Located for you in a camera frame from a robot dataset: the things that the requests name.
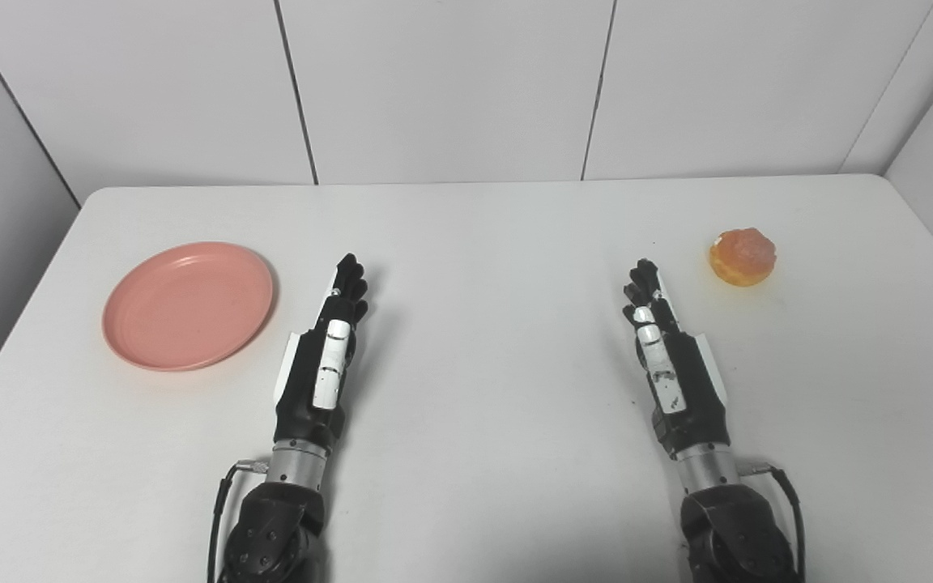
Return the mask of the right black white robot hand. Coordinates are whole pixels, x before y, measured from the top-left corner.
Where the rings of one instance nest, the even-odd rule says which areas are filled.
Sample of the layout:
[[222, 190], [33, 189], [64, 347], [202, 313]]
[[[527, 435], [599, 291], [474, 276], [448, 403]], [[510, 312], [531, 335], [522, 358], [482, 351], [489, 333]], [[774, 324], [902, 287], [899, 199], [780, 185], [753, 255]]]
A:
[[701, 444], [729, 446], [726, 405], [706, 351], [679, 325], [658, 266], [637, 261], [624, 287], [623, 313], [654, 398], [653, 431], [669, 457]]

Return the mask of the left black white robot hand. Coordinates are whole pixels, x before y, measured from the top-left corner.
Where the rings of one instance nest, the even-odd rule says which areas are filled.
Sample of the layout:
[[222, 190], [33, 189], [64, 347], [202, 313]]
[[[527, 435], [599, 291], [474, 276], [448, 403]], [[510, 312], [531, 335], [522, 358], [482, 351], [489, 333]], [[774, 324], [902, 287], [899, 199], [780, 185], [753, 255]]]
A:
[[365, 268], [355, 254], [337, 263], [311, 329], [292, 336], [290, 361], [280, 373], [283, 390], [275, 405], [273, 440], [307, 440], [331, 451], [341, 438], [347, 412], [341, 406], [345, 374], [358, 346], [358, 325], [368, 312]]

